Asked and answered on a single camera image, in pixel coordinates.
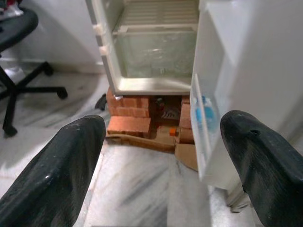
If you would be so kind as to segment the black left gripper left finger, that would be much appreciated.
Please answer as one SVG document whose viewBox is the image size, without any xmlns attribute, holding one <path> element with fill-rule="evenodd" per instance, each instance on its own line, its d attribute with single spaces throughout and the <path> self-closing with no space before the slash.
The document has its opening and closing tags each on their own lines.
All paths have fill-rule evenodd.
<svg viewBox="0 0 303 227">
<path fill-rule="evenodd" d="M 73 226 L 105 136 L 105 121 L 98 115 L 88 115 L 63 126 L 2 196 L 1 226 Z"/>
</svg>

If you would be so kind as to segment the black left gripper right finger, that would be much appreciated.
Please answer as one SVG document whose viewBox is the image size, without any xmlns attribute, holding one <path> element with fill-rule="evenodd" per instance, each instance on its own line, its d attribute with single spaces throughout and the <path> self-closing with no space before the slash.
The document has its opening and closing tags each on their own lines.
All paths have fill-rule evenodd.
<svg viewBox="0 0 303 227">
<path fill-rule="evenodd" d="M 265 227 L 303 225 L 303 157 L 279 133 L 253 115 L 227 112 L 223 143 L 244 192 Z"/>
</svg>

